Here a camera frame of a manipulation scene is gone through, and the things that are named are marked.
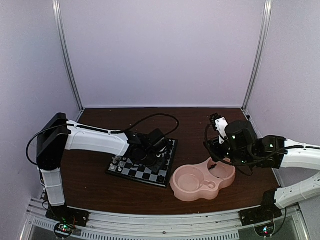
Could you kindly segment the black and white chessboard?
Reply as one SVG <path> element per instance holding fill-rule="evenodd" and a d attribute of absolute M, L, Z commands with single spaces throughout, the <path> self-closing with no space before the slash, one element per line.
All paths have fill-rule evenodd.
<path fill-rule="evenodd" d="M 172 154 L 167 154 L 167 151 L 169 150 L 168 147 L 169 145 L 171 145 L 170 143 L 171 140 L 174 141 Z M 143 165 L 133 164 L 131 160 L 126 157 L 115 157 L 117 160 L 117 163 L 113 164 L 112 163 L 113 160 L 110 163 L 114 165 L 115 167 L 114 170 L 110 170 L 110 164 L 109 164 L 105 170 L 105 173 L 119 177 L 119 178 L 135 181 L 135 182 L 140 182 L 140 183 L 153 185 L 161 188 L 167 188 L 171 178 L 171 169 L 175 159 L 176 150 L 178 147 L 178 140 L 170 138 L 168 141 L 169 141 L 169 145 L 165 149 L 165 152 L 163 154 L 165 163 L 160 168 L 160 171 L 158 174 L 153 173 L 150 169 L 148 169 Z M 118 172 L 118 167 L 120 167 L 119 166 L 120 161 L 124 162 L 124 166 L 121 166 L 122 172 Z M 163 176 L 164 182 L 158 182 L 157 181 L 158 176 Z"/>

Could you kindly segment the black rook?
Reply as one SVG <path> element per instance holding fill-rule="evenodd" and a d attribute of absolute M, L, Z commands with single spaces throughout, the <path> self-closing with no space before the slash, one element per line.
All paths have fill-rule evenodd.
<path fill-rule="evenodd" d="M 165 178 L 163 176 L 161 176 L 161 175 L 159 175 L 158 178 L 157 178 L 157 181 L 160 182 L 160 183 L 163 183 L 164 180 L 165 180 Z"/>

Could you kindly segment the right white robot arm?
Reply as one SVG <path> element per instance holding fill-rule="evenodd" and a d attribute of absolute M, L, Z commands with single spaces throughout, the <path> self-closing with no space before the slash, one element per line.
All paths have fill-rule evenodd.
<path fill-rule="evenodd" d="M 302 168 L 320 169 L 320 148 L 291 139 L 267 135 L 258 138 L 252 123 L 236 120 L 231 123 L 218 116 L 212 117 L 206 130 L 213 128 L 218 136 L 208 138 L 204 132 L 204 146 L 214 162 L 233 167 L 253 168 Z M 264 193 L 262 206 L 256 210 L 259 220 L 268 220 L 277 209 L 284 209 L 297 202 L 320 194 L 320 175 L 317 173 L 294 185 L 277 188 Z"/>

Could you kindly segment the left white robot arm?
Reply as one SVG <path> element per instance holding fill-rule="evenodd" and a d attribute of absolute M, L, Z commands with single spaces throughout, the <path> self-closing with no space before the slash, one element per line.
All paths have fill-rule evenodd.
<path fill-rule="evenodd" d="M 131 129 L 108 130 L 68 120 L 57 113 L 36 137 L 36 164 L 42 174 L 52 213 L 61 222 L 72 218 L 66 207 L 61 177 L 64 151 L 82 150 L 124 157 L 157 174 L 171 157 L 172 141 L 160 129 L 148 134 Z"/>

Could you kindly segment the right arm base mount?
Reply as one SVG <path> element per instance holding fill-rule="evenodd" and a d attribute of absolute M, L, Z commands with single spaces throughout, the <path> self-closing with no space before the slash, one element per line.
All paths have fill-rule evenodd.
<path fill-rule="evenodd" d="M 259 224 L 262 222 L 271 221 L 272 219 L 279 218 L 281 216 L 282 211 L 276 206 L 259 206 L 255 208 L 241 210 L 239 212 L 239 218 L 242 226 L 249 226 Z"/>

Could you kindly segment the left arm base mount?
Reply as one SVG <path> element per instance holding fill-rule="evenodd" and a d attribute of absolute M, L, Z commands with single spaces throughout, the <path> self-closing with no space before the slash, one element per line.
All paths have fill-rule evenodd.
<path fill-rule="evenodd" d="M 46 212 L 45 217 L 72 226 L 86 227 L 89 215 L 90 213 L 86 210 L 70 207 L 53 207 Z"/>

